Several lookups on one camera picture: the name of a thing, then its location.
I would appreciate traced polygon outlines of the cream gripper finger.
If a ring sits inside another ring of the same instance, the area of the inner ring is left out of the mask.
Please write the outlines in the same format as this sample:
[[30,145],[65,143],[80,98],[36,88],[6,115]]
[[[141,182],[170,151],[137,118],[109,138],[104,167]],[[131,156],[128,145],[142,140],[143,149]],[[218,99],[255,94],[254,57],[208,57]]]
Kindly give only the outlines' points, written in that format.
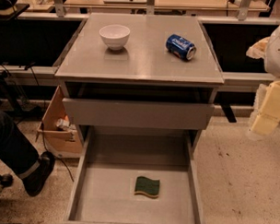
[[261,84],[253,102],[247,137],[261,140],[280,124],[280,79],[269,85]]
[[247,50],[246,55],[252,59],[264,58],[265,49],[267,48],[268,41],[269,37],[265,37],[257,41]]

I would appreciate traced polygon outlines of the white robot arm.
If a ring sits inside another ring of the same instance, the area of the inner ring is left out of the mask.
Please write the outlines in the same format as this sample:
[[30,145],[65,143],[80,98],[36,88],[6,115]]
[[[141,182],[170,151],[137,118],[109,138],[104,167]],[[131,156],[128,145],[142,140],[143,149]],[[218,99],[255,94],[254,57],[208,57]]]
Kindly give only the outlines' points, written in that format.
[[247,137],[260,140],[280,124],[280,25],[269,37],[253,44],[246,54],[252,59],[262,58],[265,71],[275,77],[269,85],[258,87],[253,102]]

